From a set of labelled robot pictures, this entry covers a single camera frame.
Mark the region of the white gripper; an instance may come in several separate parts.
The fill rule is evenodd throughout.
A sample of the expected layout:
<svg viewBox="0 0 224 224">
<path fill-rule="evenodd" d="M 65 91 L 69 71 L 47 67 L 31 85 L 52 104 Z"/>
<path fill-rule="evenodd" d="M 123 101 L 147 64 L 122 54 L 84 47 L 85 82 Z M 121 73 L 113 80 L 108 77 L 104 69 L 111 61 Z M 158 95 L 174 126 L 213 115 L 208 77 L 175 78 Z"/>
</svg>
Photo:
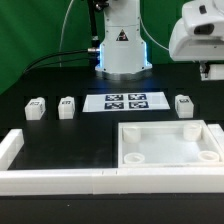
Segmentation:
<svg viewBox="0 0 224 224">
<path fill-rule="evenodd" d="M 224 0 L 192 0 L 182 6 L 169 42 L 174 61 L 224 60 Z M 202 79 L 207 78 L 205 62 L 200 62 Z"/>
</svg>

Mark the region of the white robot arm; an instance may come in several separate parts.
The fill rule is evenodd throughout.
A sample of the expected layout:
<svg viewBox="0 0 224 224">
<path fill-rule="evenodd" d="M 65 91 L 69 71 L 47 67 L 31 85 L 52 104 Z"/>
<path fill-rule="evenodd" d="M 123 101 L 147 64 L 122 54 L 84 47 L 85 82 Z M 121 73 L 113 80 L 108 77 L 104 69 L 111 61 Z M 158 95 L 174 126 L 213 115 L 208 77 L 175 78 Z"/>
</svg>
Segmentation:
<svg viewBox="0 0 224 224">
<path fill-rule="evenodd" d="M 96 0 L 94 5 L 104 12 L 105 22 L 96 74 L 110 80 L 133 80 L 148 74 L 152 64 L 140 35 L 140 0 Z M 185 3 L 168 52 L 174 61 L 224 60 L 224 0 Z"/>
</svg>

